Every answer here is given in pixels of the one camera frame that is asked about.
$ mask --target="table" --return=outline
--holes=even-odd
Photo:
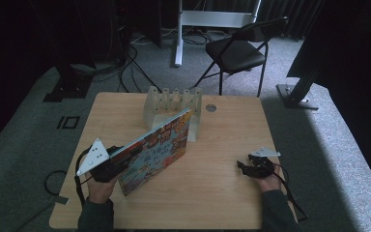
[[[260,0],[255,0],[252,14],[248,14],[183,11],[183,0],[179,0],[179,33],[177,38],[175,66],[179,67],[183,63],[183,25],[240,28],[248,23],[255,22],[260,3]]]
[[[99,93],[77,145],[60,196],[50,218],[53,228],[76,228],[81,212],[74,186],[79,154],[96,138],[105,147],[122,146],[147,131],[143,122],[146,94]],[[213,104],[215,112],[206,109]],[[204,96],[196,142],[183,157],[144,186],[124,197],[119,185],[114,224],[124,229],[254,229],[261,227],[260,191],[236,161],[261,147],[274,149],[261,102],[252,97]],[[87,186],[83,185],[85,196]]]

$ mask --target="chair seat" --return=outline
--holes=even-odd
[[[231,39],[207,43],[206,51],[214,60]],[[247,41],[233,41],[216,61],[226,73],[238,73],[264,64],[265,56]]]

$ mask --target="forearm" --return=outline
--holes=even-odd
[[[264,192],[262,204],[262,231],[301,231],[281,190]]]
[[[113,202],[96,204],[86,200],[77,224],[77,232],[113,231]]]

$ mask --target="book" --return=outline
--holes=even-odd
[[[124,196],[184,155],[191,115],[191,109],[183,110],[116,153],[117,157],[131,155],[128,168],[118,175]]]

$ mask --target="person's right hand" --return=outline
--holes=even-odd
[[[274,166],[274,172],[279,175],[280,167],[278,165]],[[271,174],[266,178],[254,178],[255,182],[261,189],[261,192],[266,192],[269,190],[281,189],[281,181],[275,175]]]

